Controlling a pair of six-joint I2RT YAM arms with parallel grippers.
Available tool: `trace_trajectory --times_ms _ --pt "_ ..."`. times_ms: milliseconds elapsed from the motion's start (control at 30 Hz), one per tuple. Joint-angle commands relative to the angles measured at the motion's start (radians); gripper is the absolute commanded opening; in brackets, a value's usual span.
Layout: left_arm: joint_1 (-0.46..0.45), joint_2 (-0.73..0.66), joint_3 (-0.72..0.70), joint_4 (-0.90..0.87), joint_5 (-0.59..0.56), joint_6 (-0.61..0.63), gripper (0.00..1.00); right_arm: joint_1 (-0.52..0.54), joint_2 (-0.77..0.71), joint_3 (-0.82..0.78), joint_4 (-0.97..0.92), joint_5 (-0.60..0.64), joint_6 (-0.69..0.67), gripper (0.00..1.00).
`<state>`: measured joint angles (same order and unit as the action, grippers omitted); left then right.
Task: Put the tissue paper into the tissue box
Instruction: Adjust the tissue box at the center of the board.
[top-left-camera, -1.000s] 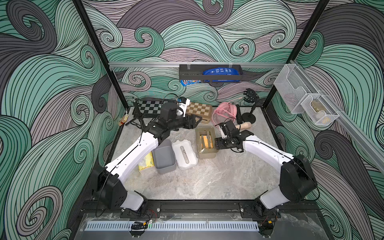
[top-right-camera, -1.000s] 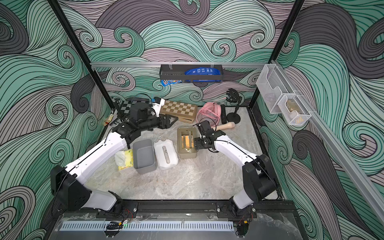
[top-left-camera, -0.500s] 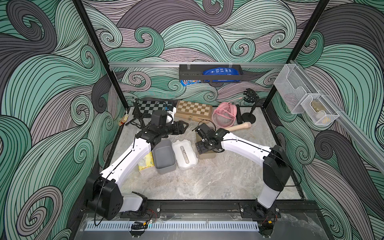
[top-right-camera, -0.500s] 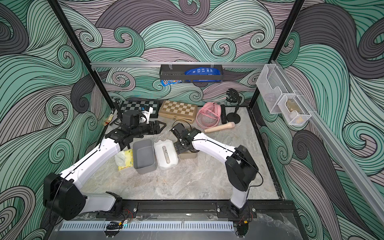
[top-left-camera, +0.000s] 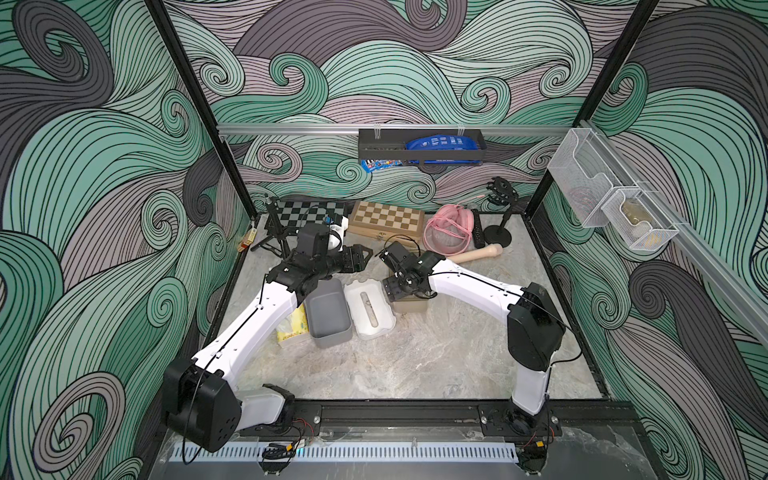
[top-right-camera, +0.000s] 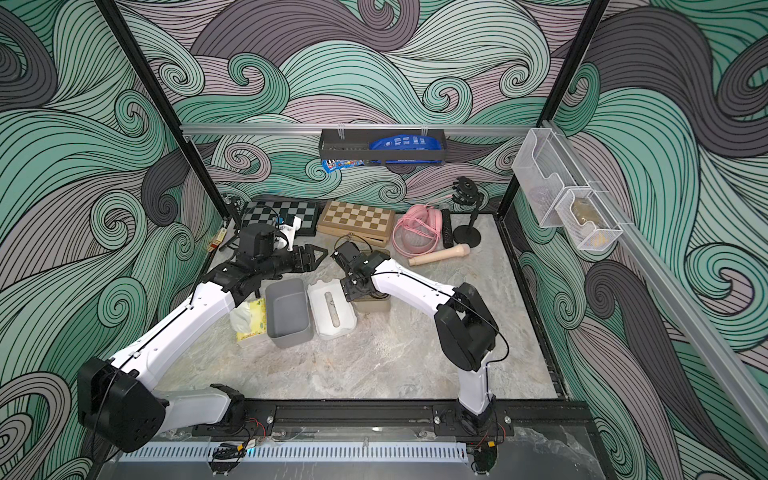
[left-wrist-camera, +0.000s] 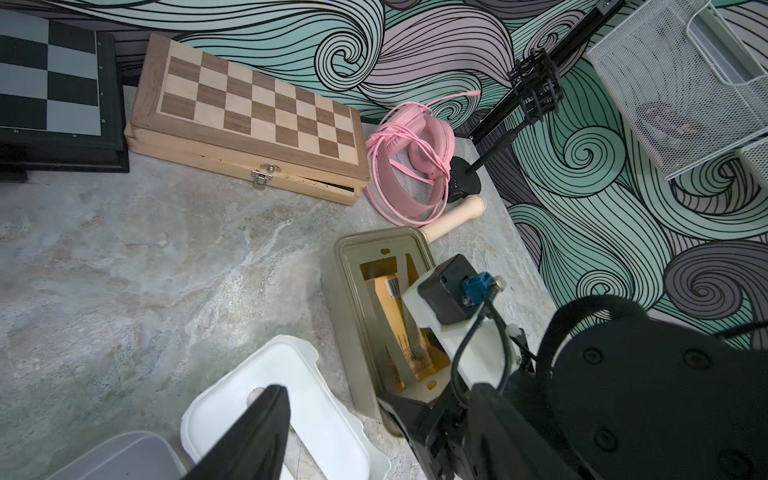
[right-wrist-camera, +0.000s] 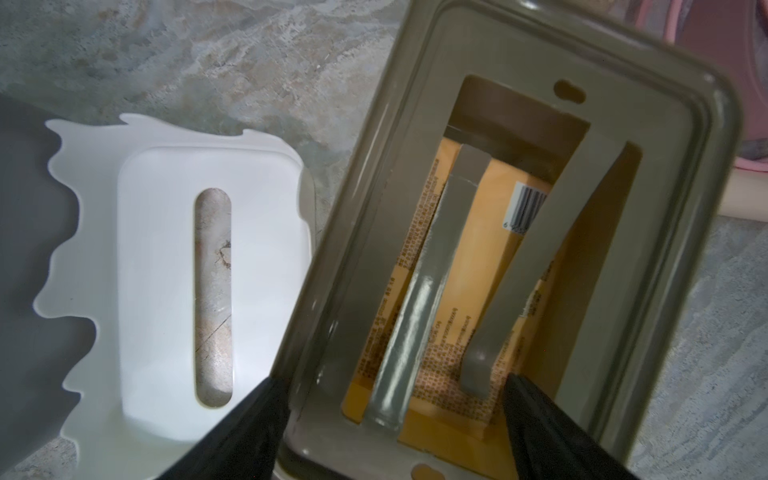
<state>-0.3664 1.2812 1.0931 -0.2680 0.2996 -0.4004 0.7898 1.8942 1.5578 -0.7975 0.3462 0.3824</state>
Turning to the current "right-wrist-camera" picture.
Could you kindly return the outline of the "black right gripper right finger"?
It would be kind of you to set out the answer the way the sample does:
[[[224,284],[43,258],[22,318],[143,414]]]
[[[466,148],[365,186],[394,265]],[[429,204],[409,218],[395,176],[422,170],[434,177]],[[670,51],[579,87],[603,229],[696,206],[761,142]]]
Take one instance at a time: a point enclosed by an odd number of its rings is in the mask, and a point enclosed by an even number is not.
[[[519,478],[637,478],[526,377],[507,376],[503,410]]]

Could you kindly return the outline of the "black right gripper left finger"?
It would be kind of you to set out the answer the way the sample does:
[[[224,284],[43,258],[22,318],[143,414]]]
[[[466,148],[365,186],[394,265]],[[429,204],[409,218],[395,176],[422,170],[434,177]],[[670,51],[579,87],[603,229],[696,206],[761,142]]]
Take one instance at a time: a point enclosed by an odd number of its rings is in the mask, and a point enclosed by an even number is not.
[[[290,410],[288,384],[269,377],[162,479],[270,479]]]

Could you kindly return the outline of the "white tissue box lid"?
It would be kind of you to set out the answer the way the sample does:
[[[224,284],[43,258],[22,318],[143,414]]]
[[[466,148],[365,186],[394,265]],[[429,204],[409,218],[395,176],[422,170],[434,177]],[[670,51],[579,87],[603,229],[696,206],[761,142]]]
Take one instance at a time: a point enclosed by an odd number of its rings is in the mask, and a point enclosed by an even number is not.
[[[80,394],[61,434],[79,479],[151,479],[208,434],[229,406],[195,386],[195,203],[231,203],[233,391],[240,403],[270,373],[314,246],[314,191],[283,139],[195,132],[140,114],[117,125],[52,119],[48,164],[79,203],[76,233],[51,255],[33,306],[82,317],[91,350],[68,373]]]

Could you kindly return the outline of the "orange tissue paper pack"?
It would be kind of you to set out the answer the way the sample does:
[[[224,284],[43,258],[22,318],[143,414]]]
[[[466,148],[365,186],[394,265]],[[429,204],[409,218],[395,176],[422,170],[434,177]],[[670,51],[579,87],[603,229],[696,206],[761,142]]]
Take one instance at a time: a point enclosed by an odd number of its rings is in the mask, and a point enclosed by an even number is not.
[[[359,423],[372,392],[396,317],[403,304],[427,226],[437,208],[459,143],[442,139],[396,265],[378,307],[342,412]],[[454,257],[436,319],[412,393],[399,442],[494,478],[514,475],[509,441],[502,424],[501,389],[510,372],[519,372],[527,341],[535,334],[561,256],[549,264],[494,364],[485,399],[461,391],[461,360],[471,335],[546,200],[546,182],[500,160],[490,161],[479,183]]]

